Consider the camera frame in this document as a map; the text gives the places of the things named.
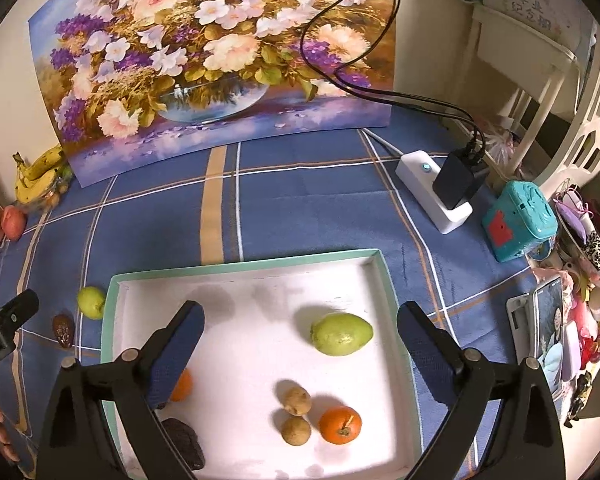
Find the plaid tablecloth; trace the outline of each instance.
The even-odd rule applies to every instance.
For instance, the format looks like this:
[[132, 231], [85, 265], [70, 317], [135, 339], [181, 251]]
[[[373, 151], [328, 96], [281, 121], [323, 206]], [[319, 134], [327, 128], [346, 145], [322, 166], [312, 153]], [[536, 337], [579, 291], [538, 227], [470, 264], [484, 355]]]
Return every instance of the plaid tablecloth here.
[[[427, 116], [394, 109], [375, 133], [404, 152], [442, 157], [456, 146]], [[397, 160], [362, 131], [271, 137], [158, 162], [81, 189], [0, 250], [0, 306], [27, 287], [40, 311], [0, 363], [0, 405], [22, 468], [32, 472], [60, 361], [100, 361], [100, 322], [79, 315], [85, 285], [107, 290], [115, 274], [357, 248], [379, 248], [400, 303], [415, 300], [461, 347], [515, 361], [505, 303], [535, 283], [526, 261], [499, 264], [480, 226], [494, 197], [482, 189], [464, 226], [440, 234], [395, 176]], [[51, 319], [77, 323], [62, 349]], [[426, 446], [446, 414], [416, 371]], [[497, 405], [490, 405], [461, 477], [475, 470]]]

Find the orange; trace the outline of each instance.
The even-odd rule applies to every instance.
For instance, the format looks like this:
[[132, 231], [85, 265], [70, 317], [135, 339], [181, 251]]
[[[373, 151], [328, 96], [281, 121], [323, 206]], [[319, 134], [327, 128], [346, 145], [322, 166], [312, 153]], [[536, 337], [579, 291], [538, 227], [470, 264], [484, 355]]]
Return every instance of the orange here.
[[320, 418], [318, 428], [322, 438], [332, 444], [346, 444], [355, 440], [362, 429], [358, 412], [347, 406], [330, 408]]
[[180, 402], [190, 396], [193, 390], [193, 379], [191, 378], [191, 372], [186, 368], [182, 371], [182, 375], [176, 383], [176, 387], [173, 389], [170, 397], [171, 402]]

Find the black charger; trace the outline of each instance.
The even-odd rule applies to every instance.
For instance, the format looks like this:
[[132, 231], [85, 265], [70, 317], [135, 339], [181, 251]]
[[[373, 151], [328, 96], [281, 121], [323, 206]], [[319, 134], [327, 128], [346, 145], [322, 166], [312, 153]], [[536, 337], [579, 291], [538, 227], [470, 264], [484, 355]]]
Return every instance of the black charger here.
[[433, 191], [449, 210], [470, 200], [489, 174], [487, 163], [471, 149], [449, 153], [440, 173], [433, 181]]

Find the poster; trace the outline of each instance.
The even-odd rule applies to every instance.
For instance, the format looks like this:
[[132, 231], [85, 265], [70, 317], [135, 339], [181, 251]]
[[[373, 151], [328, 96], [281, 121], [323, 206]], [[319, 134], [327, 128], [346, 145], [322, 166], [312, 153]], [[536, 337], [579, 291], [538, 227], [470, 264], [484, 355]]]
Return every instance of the poster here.
[[[388, 124], [320, 78], [303, 27], [335, 0], [49, 0], [29, 20], [46, 110], [82, 186], [222, 144]], [[345, 0], [309, 31], [326, 73], [362, 54], [394, 0]], [[390, 89], [395, 35], [346, 71]]]

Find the white wall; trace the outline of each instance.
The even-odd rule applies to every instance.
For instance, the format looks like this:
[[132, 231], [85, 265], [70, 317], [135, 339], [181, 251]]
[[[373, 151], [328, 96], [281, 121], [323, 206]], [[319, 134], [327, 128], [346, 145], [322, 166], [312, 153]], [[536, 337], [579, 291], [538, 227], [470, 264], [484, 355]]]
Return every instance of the white wall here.
[[[35, 158], [58, 140], [30, 54], [28, 19], [47, 0], [19, 0], [0, 25], [0, 199], [12, 200], [15, 152]], [[468, 35], [471, 7], [460, 0], [402, 0], [397, 21], [396, 89], [443, 98]], [[476, 62], [462, 104], [493, 111], [511, 86]]]

